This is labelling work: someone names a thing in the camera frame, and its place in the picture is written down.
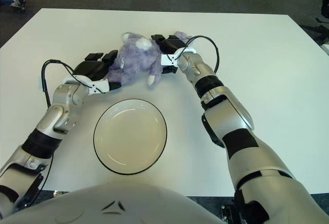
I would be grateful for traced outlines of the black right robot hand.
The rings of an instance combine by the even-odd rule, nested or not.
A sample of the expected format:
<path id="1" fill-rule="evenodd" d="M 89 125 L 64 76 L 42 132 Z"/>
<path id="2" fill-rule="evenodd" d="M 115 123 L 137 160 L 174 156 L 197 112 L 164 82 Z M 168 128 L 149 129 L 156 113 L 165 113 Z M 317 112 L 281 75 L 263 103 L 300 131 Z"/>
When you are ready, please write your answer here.
<path id="1" fill-rule="evenodd" d="M 161 34 L 152 35 L 151 38 L 156 42 L 160 49 L 160 63 L 162 65 L 162 74 L 176 73 L 178 67 L 174 66 L 176 58 L 175 53 L 186 44 L 176 35 L 169 35 L 166 39 Z"/>

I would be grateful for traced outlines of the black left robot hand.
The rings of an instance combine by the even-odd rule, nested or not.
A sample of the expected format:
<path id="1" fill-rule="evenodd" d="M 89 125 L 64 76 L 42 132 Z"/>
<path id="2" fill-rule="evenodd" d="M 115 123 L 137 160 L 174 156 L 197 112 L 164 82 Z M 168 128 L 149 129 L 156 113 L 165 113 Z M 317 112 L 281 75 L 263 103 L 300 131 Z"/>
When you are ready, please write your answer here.
<path id="1" fill-rule="evenodd" d="M 118 50 L 109 53 L 90 53 L 72 72 L 72 81 L 87 88 L 88 95 L 104 94 L 121 87 L 119 82 L 109 82 L 106 75 L 113 65 Z"/>

